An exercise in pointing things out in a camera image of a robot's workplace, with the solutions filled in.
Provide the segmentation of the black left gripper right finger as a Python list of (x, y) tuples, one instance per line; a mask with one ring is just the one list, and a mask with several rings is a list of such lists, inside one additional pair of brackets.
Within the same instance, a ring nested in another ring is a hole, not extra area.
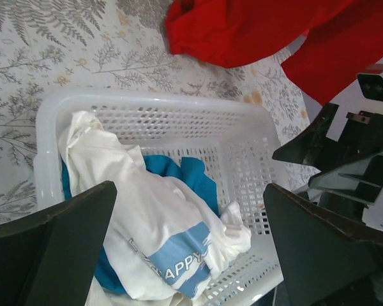
[(291, 305), (383, 305), (383, 231), (277, 184), (264, 203)]

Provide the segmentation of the white t shirt blue print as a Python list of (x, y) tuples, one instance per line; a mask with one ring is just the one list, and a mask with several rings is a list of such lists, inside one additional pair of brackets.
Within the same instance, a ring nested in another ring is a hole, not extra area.
[(250, 249), (239, 204), (218, 210), (199, 159), (143, 156), (85, 111), (72, 115), (58, 148), (67, 196), (106, 180), (117, 189), (88, 305), (202, 305), (209, 283)]

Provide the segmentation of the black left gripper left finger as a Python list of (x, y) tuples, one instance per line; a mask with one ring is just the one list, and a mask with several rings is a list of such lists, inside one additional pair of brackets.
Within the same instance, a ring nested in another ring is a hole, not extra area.
[(0, 305), (84, 305), (116, 196), (105, 181), (0, 224)]

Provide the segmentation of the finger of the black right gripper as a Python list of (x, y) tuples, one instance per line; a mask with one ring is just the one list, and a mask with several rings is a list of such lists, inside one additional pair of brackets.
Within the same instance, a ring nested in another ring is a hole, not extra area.
[(305, 166), (338, 166), (344, 159), (357, 154), (361, 135), (370, 123), (367, 113), (348, 113), (339, 140), (327, 137), (339, 106), (328, 103), (315, 120), (294, 139), (275, 150), (276, 161)]
[(312, 189), (374, 205), (383, 190), (383, 151), (314, 175)]

